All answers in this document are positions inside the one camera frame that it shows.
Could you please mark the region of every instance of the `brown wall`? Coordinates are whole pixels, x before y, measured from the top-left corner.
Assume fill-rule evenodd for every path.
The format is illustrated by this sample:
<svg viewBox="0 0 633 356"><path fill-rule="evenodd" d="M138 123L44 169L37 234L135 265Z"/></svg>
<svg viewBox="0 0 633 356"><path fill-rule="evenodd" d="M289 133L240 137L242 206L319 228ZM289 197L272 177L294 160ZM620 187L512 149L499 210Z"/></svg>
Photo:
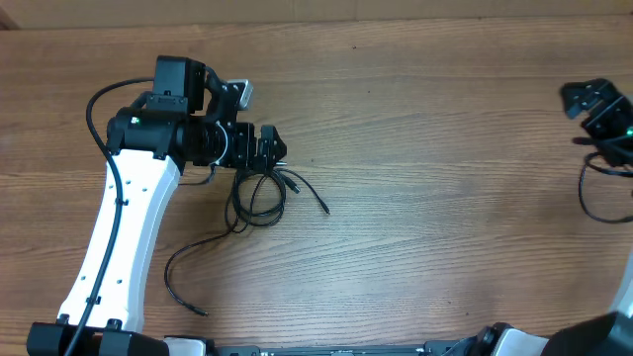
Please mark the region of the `brown wall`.
<svg viewBox="0 0 633 356"><path fill-rule="evenodd" d="M0 0L10 28L621 15L633 0Z"/></svg>

